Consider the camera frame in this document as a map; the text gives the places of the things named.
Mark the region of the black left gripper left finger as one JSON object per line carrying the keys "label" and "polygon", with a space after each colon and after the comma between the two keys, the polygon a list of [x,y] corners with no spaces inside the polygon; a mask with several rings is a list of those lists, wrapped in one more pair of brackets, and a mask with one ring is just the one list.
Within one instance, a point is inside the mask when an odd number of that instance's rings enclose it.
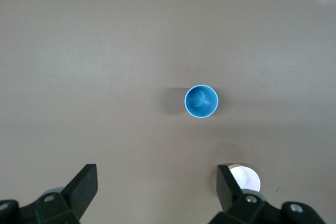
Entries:
{"label": "black left gripper left finger", "polygon": [[87,164],[62,189],[42,195],[20,207],[18,201],[1,201],[1,223],[80,223],[98,191],[96,164]]}

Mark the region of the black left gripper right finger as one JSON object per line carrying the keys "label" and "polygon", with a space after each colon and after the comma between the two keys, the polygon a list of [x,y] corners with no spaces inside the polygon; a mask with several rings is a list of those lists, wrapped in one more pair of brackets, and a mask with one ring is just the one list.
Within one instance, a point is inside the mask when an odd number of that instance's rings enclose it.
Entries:
{"label": "black left gripper right finger", "polygon": [[256,192],[242,190],[226,165],[217,166],[216,191],[223,211],[210,223],[325,223],[304,203],[287,201],[278,209]]}

